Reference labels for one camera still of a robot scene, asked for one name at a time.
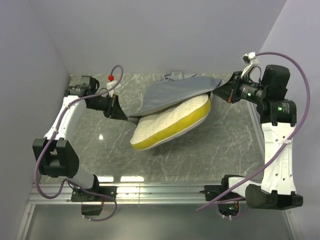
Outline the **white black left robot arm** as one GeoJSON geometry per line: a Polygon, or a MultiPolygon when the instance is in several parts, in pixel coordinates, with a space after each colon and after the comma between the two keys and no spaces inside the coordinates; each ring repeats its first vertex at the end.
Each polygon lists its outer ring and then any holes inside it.
{"type": "Polygon", "coordinates": [[[46,195],[40,188],[39,177],[62,178],[77,189],[89,201],[96,201],[101,195],[99,180],[96,175],[80,167],[80,159],[71,145],[77,124],[84,110],[102,112],[106,118],[127,121],[119,97],[114,89],[120,84],[111,74],[105,88],[100,87],[97,79],[82,76],[79,83],[69,85],[63,94],[62,107],[49,131],[43,138],[33,141],[32,149],[36,158],[34,184],[37,191],[47,199],[54,196],[46,195]]]}

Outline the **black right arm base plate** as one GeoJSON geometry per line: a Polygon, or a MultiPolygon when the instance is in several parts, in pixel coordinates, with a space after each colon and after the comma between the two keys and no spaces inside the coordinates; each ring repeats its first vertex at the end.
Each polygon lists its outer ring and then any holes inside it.
{"type": "MultiPolygon", "coordinates": [[[[226,188],[223,187],[221,184],[206,184],[206,185],[200,186],[199,193],[204,194],[205,200],[207,202],[210,202],[216,197],[218,197],[220,194],[222,194],[225,190],[226,188]]],[[[240,196],[238,193],[231,191],[226,195],[222,196],[221,198],[219,198],[218,201],[231,200],[236,198],[240,198],[241,201],[246,200],[243,196],[240,196]]]]}

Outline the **grey pillowcase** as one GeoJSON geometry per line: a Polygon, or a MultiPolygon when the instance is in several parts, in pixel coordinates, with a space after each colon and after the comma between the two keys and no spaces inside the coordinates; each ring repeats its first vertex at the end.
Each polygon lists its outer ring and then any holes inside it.
{"type": "Polygon", "coordinates": [[[221,78],[194,74],[182,71],[162,75],[152,83],[142,98],[140,109],[127,117],[127,121],[137,126],[140,118],[165,110],[192,97],[202,94],[212,95],[212,91],[220,87],[221,78]]]}

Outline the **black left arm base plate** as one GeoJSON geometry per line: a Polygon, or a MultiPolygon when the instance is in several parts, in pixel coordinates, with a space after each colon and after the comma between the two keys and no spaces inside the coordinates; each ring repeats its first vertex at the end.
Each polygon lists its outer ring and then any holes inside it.
{"type": "MultiPolygon", "coordinates": [[[[116,199],[117,187],[116,186],[100,186],[97,192],[100,195],[109,196],[112,199],[116,199]]],[[[81,189],[73,188],[71,195],[71,202],[112,202],[113,200],[109,198],[104,198],[102,196],[88,194],[81,189]]]]}

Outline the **cream quilted pillow yellow edge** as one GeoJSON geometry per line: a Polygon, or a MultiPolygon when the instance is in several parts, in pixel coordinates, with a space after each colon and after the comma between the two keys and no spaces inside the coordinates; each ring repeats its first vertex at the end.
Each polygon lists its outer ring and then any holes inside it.
{"type": "Polygon", "coordinates": [[[140,118],[130,144],[148,150],[178,138],[199,126],[209,115],[211,96],[194,96],[175,106],[140,118]]]}

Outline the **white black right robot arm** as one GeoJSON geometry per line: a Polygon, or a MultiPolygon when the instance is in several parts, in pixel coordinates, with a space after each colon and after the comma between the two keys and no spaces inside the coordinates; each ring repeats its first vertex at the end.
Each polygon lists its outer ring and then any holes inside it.
{"type": "Polygon", "coordinates": [[[224,199],[231,200],[238,194],[251,209],[288,210],[303,205],[304,198],[297,193],[293,179],[293,142],[289,136],[297,129],[297,107],[285,98],[289,79],[288,68],[267,65],[260,82],[236,71],[229,81],[213,91],[230,104],[240,100],[256,104],[267,166],[261,183],[248,180],[239,185],[242,177],[225,175],[220,187],[224,199]]]}

